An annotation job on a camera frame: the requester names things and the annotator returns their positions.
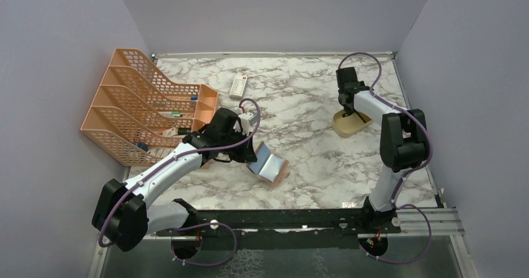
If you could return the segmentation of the tan leather card holder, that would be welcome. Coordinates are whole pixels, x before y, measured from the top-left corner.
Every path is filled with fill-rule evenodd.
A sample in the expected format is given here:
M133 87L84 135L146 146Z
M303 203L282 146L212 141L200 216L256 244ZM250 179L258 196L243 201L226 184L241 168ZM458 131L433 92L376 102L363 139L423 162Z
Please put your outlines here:
M254 175L261 180L277 186L279 182L290 174L288 170L289 161L275 154L265 142L261 142L255 150L257 161L246 164Z

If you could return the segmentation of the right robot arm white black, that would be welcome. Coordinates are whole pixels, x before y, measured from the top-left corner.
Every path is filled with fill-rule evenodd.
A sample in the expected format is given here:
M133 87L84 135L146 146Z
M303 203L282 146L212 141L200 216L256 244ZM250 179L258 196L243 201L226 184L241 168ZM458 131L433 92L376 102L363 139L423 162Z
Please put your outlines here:
M337 69L338 101L343 110L338 117L351 121L354 132L376 122L381 127L381 175L361 209L360 224L367 232L376 232L396 213L396 199L407 176L430 156L422 110L407 110L384 103L357 78L354 67Z

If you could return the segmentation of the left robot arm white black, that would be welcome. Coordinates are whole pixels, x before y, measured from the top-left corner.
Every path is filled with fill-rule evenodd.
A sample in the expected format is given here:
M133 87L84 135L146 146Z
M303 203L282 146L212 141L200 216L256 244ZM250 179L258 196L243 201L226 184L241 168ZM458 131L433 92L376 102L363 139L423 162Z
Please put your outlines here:
M217 110L209 124L187 134L182 142L161 161L141 174L119 182L104 184L92 217L99 232L99 246L117 246L121 251L133 249L146 234L174 229L186 235L193 232L196 218L179 202L153 208L154 201L187 174L201 168L219 155L227 162L257 161L253 135L261 112L237 114L227 108Z

